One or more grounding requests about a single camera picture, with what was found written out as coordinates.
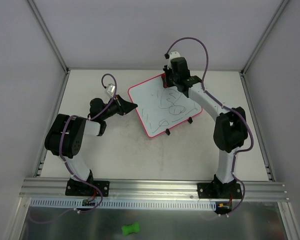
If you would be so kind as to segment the red-framed small whiteboard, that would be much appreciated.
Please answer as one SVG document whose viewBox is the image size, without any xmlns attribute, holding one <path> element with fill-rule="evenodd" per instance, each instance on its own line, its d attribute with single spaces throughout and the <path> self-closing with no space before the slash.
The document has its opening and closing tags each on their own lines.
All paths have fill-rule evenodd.
<svg viewBox="0 0 300 240">
<path fill-rule="evenodd" d="M 163 88 L 161 74 L 131 86 L 127 91 L 140 122 L 149 138 L 166 133 L 203 109 L 195 101 L 179 92 L 175 86 Z"/>
</svg>

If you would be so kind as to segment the red bone-shaped eraser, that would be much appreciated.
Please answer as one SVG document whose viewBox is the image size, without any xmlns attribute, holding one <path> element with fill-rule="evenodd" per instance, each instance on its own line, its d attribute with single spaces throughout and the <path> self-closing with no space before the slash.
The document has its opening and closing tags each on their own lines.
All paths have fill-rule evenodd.
<svg viewBox="0 0 300 240">
<path fill-rule="evenodd" d="M 166 79 L 166 74 L 165 73 L 163 73 L 162 75 L 161 75 L 161 80 L 162 80 L 162 86 L 163 86 L 163 88 L 168 88 L 168 86 L 167 86 L 167 79 Z"/>
</svg>

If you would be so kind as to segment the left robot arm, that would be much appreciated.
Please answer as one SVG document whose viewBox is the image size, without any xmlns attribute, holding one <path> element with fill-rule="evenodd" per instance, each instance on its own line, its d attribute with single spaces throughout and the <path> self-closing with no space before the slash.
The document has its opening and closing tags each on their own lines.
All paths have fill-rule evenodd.
<svg viewBox="0 0 300 240">
<path fill-rule="evenodd" d="M 108 103 L 94 98 L 89 106 L 88 118 L 59 113 L 44 142 L 45 149 L 65 164 L 70 179 L 77 183 L 77 189 L 83 195 L 91 194 L 95 188 L 92 171 L 79 154 L 84 136 L 101 137 L 107 128 L 108 118 L 114 115 L 124 116 L 138 107 L 118 94 Z"/>
</svg>

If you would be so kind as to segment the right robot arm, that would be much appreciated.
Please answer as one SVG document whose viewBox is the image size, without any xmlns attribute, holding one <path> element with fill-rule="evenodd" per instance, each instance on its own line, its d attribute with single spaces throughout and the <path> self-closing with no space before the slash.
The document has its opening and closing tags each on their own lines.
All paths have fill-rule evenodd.
<svg viewBox="0 0 300 240">
<path fill-rule="evenodd" d="M 225 198 L 237 183 L 233 173 L 236 155 L 248 138 L 246 113 L 242 107 L 228 108 L 204 86 L 204 81 L 191 76 L 188 63 L 177 51 L 165 54 L 168 63 L 163 67 L 164 88 L 177 87 L 187 98 L 199 104 L 214 120 L 213 141 L 219 149 L 218 168 L 208 190 Z"/>
</svg>

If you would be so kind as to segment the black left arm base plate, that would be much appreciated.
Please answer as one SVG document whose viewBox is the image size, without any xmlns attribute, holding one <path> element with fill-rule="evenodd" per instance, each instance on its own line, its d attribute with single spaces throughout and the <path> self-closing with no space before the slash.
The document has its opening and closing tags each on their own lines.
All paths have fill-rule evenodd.
<svg viewBox="0 0 300 240">
<path fill-rule="evenodd" d="M 94 180 L 92 183 L 97 187 L 103 197 L 109 196 L 110 182 L 105 180 Z M 88 186 L 80 181 L 69 179 L 67 181 L 65 195 L 66 196 L 79 196 L 79 197 L 91 197 L 96 192 L 96 196 L 100 197 L 100 193 L 95 188 Z"/>
</svg>

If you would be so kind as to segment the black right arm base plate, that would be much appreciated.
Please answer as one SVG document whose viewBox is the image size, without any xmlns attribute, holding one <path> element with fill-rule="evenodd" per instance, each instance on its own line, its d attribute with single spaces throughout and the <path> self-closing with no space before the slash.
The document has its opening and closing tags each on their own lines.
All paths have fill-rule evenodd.
<svg viewBox="0 0 300 240">
<path fill-rule="evenodd" d="M 242 198 L 241 185 L 236 181 L 218 184 L 215 182 L 199 182 L 197 185 L 197 194 L 200 199 L 230 199 Z"/>
</svg>

